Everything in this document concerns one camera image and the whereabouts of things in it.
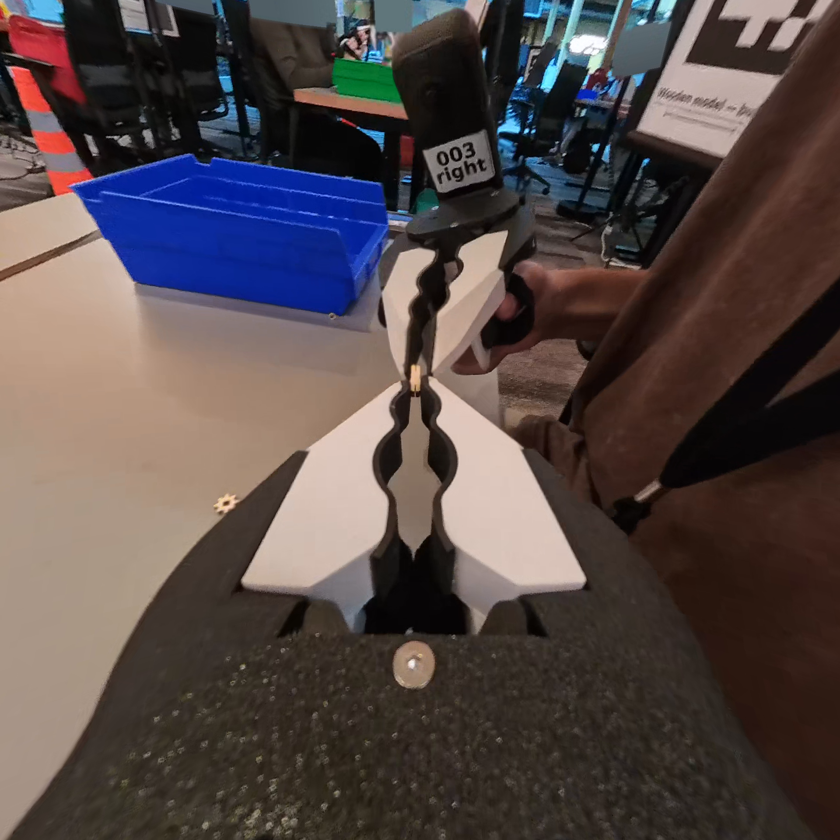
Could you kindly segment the person in brown shirt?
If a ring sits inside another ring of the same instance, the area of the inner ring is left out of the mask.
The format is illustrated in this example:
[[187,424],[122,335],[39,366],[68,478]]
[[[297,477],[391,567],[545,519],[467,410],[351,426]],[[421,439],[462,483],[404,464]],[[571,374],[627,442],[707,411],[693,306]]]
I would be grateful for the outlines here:
[[[512,431],[587,501],[655,480],[681,439],[838,280],[838,9],[599,341],[567,425]],[[803,822],[838,838],[838,435],[654,504],[632,541],[686,616]]]

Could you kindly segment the wooden table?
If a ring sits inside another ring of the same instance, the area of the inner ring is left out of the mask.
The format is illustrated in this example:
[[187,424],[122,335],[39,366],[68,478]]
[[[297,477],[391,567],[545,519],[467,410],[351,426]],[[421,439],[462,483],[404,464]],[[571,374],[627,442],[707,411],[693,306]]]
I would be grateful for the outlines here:
[[334,88],[309,87],[294,90],[295,102],[339,112],[365,114],[372,117],[406,122],[407,114],[400,102],[347,96]]

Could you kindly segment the blue plastic bin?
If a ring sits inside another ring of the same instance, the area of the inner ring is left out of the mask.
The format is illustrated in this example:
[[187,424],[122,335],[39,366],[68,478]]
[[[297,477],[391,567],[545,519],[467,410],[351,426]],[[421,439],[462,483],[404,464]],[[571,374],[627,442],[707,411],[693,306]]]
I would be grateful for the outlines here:
[[379,182],[192,154],[71,186],[138,284],[342,316],[389,233]]

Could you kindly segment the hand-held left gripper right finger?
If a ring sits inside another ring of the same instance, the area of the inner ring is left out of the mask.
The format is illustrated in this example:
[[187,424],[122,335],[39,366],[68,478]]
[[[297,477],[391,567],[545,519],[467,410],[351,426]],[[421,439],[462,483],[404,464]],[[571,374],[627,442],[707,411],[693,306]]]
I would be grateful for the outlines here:
[[454,450],[437,512],[455,552],[452,590],[474,629],[500,602],[583,590],[585,573],[525,449],[435,378],[423,396],[429,433]]

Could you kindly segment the person's right hand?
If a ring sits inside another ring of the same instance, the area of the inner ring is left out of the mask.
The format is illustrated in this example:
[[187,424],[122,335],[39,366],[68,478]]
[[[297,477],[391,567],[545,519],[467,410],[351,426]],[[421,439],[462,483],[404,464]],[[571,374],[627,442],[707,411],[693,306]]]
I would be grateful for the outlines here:
[[484,346],[479,339],[478,350],[469,346],[451,365],[457,375],[483,375],[494,371],[507,357],[525,353],[546,340],[574,340],[574,331],[583,328],[582,316],[573,312],[572,292],[585,279],[585,272],[570,269],[548,269],[541,264],[524,260],[516,265],[513,276],[520,287],[528,290],[518,296],[507,290],[488,323],[501,324],[503,332],[515,321],[525,319],[528,330],[517,328],[515,342]]

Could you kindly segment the orange traffic cone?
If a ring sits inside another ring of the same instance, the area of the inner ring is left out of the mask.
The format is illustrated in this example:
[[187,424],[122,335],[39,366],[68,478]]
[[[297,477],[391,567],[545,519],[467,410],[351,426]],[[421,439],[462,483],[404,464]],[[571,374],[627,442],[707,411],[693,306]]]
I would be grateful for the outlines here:
[[53,193],[66,195],[72,192],[74,185],[91,181],[89,169],[82,163],[76,146],[52,111],[32,71],[14,66],[11,73]]

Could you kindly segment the black office chair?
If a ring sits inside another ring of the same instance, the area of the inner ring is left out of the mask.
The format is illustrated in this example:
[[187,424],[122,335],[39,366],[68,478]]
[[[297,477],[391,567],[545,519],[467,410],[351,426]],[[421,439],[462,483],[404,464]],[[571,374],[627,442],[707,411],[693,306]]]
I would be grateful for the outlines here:
[[110,139],[130,140],[143,162],[222,152],[201,129],[228,115],[213,2],[65,1],[62,24],[80,87]]
[[549,91],[532,88],[528,99],[512,99],[509,113],[517,119],[519,131],[500,131],[499,140],[513,143],[513,165],[504,169],[505,178],[516,180],[516,191],[523,194],[533,182],[542,184],[542,194],[550,194],[550,183],[530,168],[528,161],[547,155],[562,141],[567,119],[574,114],[575,102],[588,76],[586,66],[565,61]]

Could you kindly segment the white sign board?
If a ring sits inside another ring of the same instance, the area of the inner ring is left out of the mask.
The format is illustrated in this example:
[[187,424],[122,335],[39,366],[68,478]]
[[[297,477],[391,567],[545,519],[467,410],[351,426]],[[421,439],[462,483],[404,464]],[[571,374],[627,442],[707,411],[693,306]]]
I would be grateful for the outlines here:
[[838,2],[694,2],[637,124],[638,142],[722,160]]

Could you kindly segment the green plastic bin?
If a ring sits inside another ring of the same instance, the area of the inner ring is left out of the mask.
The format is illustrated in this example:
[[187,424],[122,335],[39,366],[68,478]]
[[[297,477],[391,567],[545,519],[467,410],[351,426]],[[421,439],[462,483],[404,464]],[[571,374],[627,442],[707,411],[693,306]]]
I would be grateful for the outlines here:
[[402,103],[388,63],[337,58],[332,65],[332,85],[341,96]]

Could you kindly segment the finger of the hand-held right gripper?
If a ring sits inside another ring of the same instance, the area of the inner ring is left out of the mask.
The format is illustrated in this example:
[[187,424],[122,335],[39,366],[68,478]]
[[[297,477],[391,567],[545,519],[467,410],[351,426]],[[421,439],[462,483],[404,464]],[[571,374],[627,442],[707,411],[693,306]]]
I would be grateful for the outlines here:
[[398,253],[381,292],[382,312],[387,339],[397,372],[403,380],[409,378],[411,340],[415,334],[413,304],[421,295],[418,281],[435,261],[429,248],[410,248]]
[[427,374],[451,368],[468,349],[487,372],[490,351],[481,332],[494,317],[507,294],[499,263],[508,232],[487,233],[460,247],[462,269],[448,285],[448,298],[434,317],[433,348]]

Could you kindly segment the person's right forearm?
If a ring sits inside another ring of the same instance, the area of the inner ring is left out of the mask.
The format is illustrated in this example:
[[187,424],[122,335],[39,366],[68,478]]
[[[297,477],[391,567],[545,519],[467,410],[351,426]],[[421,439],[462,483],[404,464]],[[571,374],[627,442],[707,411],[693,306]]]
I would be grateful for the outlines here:
[[648,269],[576,271],[566,290],[570,338],[583,342],[601,341],[649,275]]

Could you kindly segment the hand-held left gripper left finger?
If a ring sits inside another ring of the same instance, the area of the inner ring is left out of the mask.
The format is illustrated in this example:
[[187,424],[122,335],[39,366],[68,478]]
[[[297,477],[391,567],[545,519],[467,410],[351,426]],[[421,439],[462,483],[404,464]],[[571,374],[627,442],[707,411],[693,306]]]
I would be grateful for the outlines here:
[[362,631],[375,593],[371,556],[390,510],[374,455],[395,426],[392,402],[402,390],[390,385],[306,450],[244,573],[244,590],[330,602],[351,631]]

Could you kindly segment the grey desk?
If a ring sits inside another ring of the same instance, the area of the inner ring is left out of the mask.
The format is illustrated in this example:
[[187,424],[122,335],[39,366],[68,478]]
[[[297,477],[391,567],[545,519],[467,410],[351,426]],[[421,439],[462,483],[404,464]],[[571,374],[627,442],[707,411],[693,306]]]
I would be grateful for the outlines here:
[[[145,302],[100,237],[2,281],[2,838],[513,838],[512,640],[285,633],[241,580],[387,333]],[[236,509],[214,511],[235,494]]]

